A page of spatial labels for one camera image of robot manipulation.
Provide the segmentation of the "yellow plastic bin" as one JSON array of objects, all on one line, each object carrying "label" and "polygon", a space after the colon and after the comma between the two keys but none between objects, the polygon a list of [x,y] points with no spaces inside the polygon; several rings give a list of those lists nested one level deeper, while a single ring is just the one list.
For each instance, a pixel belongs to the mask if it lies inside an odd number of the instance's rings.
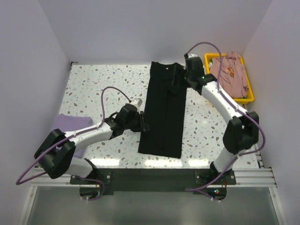
[{"label": "yellow plastic bin", "polygon": [[[207,53],[204,55],[204,64],[205,64],[206,72],[208,74],[213,74],[217,79],[220,78],[222,57],[220,57],[218,53]],[[254,95],[253,95],[253,92],[252,92],[252,89],[250,86],[248,76],[247,76],[247,83],[248,83],[248,87],[249,87],[247,96],[245,98],[233,98],[238,104],[245,105],[250,102],[253,102],[253,100],[254,100]]]}]

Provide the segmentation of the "black t shirt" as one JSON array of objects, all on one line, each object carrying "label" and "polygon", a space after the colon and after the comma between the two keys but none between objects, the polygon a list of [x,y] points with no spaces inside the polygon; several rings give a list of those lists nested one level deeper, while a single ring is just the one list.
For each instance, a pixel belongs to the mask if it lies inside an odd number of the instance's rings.
[{"label": "black t shirt", "polygon": [[141,133],[139,153],[181,158],[187,87],[172,85],[178,68],[182,65],[151,63],[144,109],[150,129]]}]

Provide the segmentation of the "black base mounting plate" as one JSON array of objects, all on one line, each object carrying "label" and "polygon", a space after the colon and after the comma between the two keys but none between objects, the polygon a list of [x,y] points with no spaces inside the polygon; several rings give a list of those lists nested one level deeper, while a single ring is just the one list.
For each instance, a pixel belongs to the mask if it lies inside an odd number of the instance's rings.
[{"label": "black base mounting plate", "polygon": [[227,186],[235,185],[233,170],[210,184],[209,169],[109,169],[97,170],[95,178],[72,176],[70,184],[80,187],[81,197],[96,199],[116,192],[186,192],[206,194],[218,200],[226,197]]}]

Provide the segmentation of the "folded lavender t shirt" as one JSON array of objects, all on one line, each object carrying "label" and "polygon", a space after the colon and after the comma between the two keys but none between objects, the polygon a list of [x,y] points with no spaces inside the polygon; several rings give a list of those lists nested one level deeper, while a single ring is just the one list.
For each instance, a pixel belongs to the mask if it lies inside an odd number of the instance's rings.
[{"label": "folded lavender t shirt", "polygon": [[60,129],[62,132],[76,131],[79,129],[87,128],[93,125],[91,117],[68,116],[58,114],[53,122],[50,131]]}]

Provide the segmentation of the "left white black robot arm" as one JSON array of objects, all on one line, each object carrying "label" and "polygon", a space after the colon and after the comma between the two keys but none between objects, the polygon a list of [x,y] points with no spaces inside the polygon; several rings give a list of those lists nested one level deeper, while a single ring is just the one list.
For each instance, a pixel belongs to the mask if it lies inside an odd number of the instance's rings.
[{"label": "left white black robot arm", "polygon": [[144,119],[141,105],[142,100],[135,99],[104,121],[77,131],[62,132],[55,129],[41,144],[34,158],[51,179],[69,174],[81,177],[85,183],[92,184],[98,177],[97,167],[86,158],[75,157],[75,152],[97,142],[116,138],[125,130],[148,131],[149,125]]}]

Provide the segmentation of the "pink shirt in bin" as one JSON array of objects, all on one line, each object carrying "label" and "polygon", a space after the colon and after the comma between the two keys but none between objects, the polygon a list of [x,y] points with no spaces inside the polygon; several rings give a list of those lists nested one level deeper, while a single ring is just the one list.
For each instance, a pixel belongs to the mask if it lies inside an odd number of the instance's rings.
[{"label": "pink shirt in bin", "polygon": [[248,82],[245,66],[237,52],[230,52],[222,57],[219,84],[232,98],[245,98],[248,95]]}]

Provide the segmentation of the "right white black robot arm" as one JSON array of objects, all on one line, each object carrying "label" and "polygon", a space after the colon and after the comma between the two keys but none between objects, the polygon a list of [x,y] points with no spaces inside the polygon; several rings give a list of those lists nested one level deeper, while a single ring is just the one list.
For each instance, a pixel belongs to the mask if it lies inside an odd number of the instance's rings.
[{"label": "right white black robot arm", "polygon": [[185,66],[174,70],[173,85],[188,87],[204,97],[226,122],[223,149],[210,164],[209,179],[220,184],[225,172],[232,168],[238,157],[254,153],[259,139],[259,116],[241,108],[218,84],[212,74],[205,74],[199,56],[185,54]]}]

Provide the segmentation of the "aluminium extrusion rail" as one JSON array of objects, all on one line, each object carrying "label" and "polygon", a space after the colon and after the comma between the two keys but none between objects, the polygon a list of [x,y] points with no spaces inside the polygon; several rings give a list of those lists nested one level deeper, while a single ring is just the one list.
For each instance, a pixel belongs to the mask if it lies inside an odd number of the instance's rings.
[{"label": "aluminium extrusion rail", "polygon": [[[102,168],[99,169],[100,181],[106,186],[120,182],[121,185],[133,185],[134,187],[142,184],[162,185],[167,183],[183,185],[185,188],[200,187],[208,183],[205,181],[205,174],[208,169],[118,169]],[[47,174],[30,181],[32,186],[92,186],[95,181],[82,180],[74,175],[62,175],[59,178],[51,179]],[[272,169],[235,169],[226,176],[219,178],[211,186],[234,186],[234,187],[276,187],[276,181]]]}]

